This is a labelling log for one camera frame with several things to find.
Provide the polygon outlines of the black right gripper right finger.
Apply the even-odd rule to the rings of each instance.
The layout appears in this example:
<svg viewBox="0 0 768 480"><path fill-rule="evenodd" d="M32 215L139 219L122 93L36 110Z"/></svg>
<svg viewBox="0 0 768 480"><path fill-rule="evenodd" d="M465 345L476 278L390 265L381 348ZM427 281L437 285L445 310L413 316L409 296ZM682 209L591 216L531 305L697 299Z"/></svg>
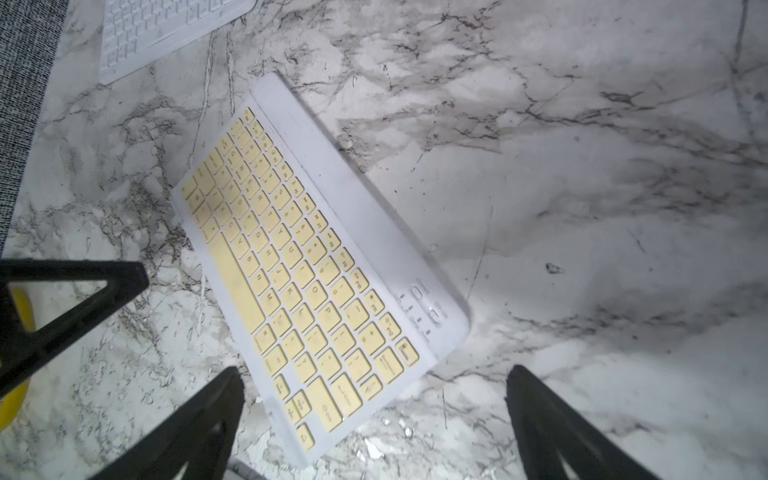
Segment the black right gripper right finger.
<svg viewBox="0 0 768 480"><path fill-rule="evenodd" d="M654 479L523 365L507 377L506 405L529 479Z"/></svg>

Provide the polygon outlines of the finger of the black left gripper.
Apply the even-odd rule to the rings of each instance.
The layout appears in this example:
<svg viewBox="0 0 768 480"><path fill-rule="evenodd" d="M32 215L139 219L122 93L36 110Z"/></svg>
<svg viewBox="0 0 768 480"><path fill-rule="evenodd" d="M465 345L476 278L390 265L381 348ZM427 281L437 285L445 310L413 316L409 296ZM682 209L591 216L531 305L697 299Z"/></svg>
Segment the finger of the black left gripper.
<svg viewBox="0 0 768 480"><path fill-rule="evenodd" d="M98 324L124 307L149 285L142 263L132 261L33 260L1 261L1 394L17 385L11 378L10 344L20 327L11 283L104 281L104 288L62 313L35 332L21 334L30 342L30 352L21 369L21 381L29 379L60 353L93 330Z"/></svg>

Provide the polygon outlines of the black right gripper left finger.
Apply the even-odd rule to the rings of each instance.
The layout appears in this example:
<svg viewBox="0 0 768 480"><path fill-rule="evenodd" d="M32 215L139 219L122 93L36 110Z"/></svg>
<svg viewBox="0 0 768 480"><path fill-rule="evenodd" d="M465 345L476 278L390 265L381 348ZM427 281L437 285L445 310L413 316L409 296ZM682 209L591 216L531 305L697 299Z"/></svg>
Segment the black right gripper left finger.
<svg viewBox="0 0 768 480"><path fill-rule="evenodd" d="M244 384L230 366L96 479L221 479L244 406Z"/></svg>

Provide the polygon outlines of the yellow bowl with buns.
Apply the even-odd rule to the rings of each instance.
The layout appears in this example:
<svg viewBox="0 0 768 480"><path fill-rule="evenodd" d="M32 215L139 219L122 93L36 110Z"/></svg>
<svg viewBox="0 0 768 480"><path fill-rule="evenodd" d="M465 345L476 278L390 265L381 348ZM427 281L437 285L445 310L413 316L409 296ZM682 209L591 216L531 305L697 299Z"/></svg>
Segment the yellow bowl with buns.
<svg viewBox="0 0 768 480"><path fill-rule="evenodd" d="M18 416L29 387L29 379L21 381L21 369L30 352L30 340L21 334L21 328L24 328L27 333L36 331L33 307L27 292L20 287L12 286L9 293L20 327L16 331L16 336L12 338L12 342L4 345L4 348L10 350L11 378L18 380L18 385L1 399L1 430L5 430Z"/></svg>

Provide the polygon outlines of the yellow key keyboard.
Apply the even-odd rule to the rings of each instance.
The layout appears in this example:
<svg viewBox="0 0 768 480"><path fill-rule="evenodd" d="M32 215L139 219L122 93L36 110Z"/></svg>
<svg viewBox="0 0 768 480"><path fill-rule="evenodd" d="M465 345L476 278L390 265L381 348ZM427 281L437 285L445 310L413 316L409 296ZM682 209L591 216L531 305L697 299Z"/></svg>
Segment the yellow key keyboard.
<svg viewBox="0 0 768 480"><path fill-rule="evenodd" d="M299 468L469 335L455 297L274 73L171 202Z"/></svg>

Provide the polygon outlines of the white keyboard at back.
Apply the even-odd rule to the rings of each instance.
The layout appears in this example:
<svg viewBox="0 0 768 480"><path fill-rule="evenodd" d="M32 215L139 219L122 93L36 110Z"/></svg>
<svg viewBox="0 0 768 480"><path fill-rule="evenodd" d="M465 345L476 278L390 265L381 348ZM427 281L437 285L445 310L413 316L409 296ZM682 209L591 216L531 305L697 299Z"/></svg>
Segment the white keyboard at back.
<svg viewBox="0 0 768 480"><path fill-rule="evenodd" d="M109 0L98 80L108 85L245 15L257 0Z"/></svg>

